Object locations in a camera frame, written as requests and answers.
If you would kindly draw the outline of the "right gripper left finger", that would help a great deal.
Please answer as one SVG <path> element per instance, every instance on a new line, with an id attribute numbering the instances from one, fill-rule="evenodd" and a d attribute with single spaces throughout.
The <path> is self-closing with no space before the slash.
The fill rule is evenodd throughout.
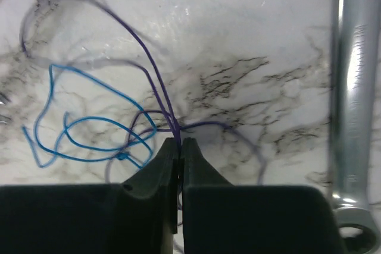
<path id="1" fill-rule="evenodd" d="M 172 253 L 174 139 L 122 183 L 1 187 L 2 253 Z"/>

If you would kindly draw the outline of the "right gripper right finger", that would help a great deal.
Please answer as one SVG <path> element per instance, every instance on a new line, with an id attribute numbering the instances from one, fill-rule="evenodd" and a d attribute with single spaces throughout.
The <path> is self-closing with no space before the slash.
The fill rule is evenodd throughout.
<path id="1" fill-rule="evenodd" d="M 344 253 L 333 213 L 309 186 L 234 186 L 183 141 L 186 253 Z"/>

